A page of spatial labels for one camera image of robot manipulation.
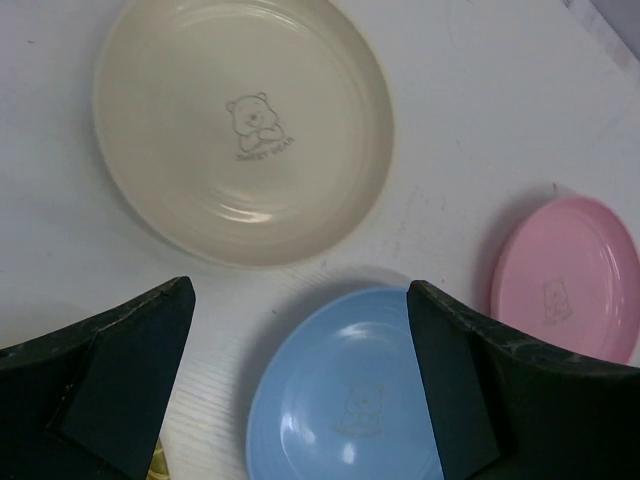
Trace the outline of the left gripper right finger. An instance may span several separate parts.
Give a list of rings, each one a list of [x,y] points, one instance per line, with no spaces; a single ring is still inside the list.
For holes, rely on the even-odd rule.
[[[635,479],[639,371],[556,347],[429,282],[409,325],[448,479]]]

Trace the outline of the blue plastic plate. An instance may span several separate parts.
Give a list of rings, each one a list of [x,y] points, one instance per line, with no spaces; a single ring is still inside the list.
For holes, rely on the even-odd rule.
[[[283,342],[250,409],[250,478],[442,478],[406,297],[350,293]]]

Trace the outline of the square bamboo tray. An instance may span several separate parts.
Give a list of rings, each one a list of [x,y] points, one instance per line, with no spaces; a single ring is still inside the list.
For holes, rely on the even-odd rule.
[[[160,440],[157,440],[156,442],[146,479],[147,480],[170,480],[171,479],[168,463],[164,453],[164,448]]]

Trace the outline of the cream plastic plate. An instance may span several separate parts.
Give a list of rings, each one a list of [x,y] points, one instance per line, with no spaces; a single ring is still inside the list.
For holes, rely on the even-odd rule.
[[[131,1],[104,43],[92,113],[133,211],[238,268],[338,245],[394,156],[384,72],[331,1]]]

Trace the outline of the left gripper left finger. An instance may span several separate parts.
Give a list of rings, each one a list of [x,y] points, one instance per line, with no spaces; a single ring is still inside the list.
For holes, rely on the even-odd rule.
[[[2,349],[2,478],[146,478],[193,313],[176,277]]]

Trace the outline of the pink plastic plate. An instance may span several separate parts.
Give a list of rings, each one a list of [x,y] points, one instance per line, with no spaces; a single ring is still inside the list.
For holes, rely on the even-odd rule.
[[[639,335],[639,253],[602,202],[566,196],[506,241],[493,274],[494,319],[567,350],[625,364]]]

